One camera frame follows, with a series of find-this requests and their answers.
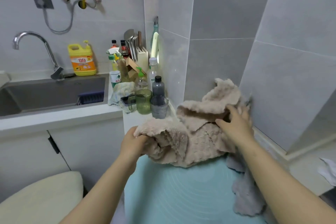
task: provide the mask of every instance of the green bottle cap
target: green bottle cap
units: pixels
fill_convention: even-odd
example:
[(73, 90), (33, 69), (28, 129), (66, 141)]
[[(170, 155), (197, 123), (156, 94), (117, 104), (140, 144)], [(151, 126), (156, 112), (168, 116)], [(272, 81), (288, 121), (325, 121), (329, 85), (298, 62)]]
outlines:
[(143, 76), (145, 76), (144, 74), (143, 74), (143, 72), (142, 72), (142, 68), (141, 67), (137, 67), (137, 69), (139, 69), (139, 77), (143, 77)]

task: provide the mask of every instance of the beige towel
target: beige towel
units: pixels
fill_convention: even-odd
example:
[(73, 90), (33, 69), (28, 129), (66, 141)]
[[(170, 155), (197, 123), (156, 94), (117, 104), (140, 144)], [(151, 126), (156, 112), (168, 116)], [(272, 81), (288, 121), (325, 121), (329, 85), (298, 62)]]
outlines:
[(151, 137), (144, 153), (154, 162), (190, 167), (226, 152), (235, 152), (233, 144), (214, 122), (217, 118), (223, 119), (227, 104), (243, 105), (241, 93), (229, 79), (215, 82), (217, 86), (201, 102), (185, 101), (178, 106), (179, 120), (153, 118), (136, 129), (135, 136)]

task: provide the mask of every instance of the faucet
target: faucet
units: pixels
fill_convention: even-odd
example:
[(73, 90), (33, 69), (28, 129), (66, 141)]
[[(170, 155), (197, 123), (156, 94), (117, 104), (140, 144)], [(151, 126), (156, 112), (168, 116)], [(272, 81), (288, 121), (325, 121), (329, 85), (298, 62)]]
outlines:
[(23, 38), (26, 35), (36, 36), (37, 38), (39, 38), (44, 43), (44, 46), (47, 49), (47, 52), (49, 54), (49, 57), (51, 58), (51, 61), (54, 64), (54, 72), (52, 73), (52, 75), (50, 77), (54, 80), (57, 80), (57, 81), (64, 80), (64, 76), (63, 76), (63, 73), (62, 73), (64, 68), (57, 65), (57, 62), (55, 60), (55, 57), (53, 55), (53, 52), (50, 49), (50, 46), (49, 46), (47, 40), (44, 39), (40, 34), (35, 33), (33, 31), (23, 31), (23, 32), (20, 32), (20, 33), (16, 34), (15, 37), (14, 37), (14, 40), (13, 40), (13, 49), (15, 49), (15, 50), (19, 49), (19, 42), (20, 42), (21, 38)]

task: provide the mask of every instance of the turquoise surface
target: turquoise surface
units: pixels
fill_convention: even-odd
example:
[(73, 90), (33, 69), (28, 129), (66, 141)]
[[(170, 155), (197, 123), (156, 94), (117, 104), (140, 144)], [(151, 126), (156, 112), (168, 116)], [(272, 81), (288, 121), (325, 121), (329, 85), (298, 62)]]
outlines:
[(125, 187), (128, 224), (265, 224), (233, 212), (239, 176), (220, 157), (194, 167), (161, 165), (143, 156)]

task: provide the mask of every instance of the person's left hand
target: person's left hand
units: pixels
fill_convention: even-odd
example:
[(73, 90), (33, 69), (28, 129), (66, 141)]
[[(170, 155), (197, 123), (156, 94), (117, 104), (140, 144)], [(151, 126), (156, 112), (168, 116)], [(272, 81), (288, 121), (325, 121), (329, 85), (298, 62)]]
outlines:
[(131, 171), (131, 174), (135, 171), (138, 158), (142, 155), (148, 136), (140, 135), (134, 137), (133, 134), (137, 127), (132, 127), (124, 136), (121, 142), (119, 158), (122, 162), (126, 163)]

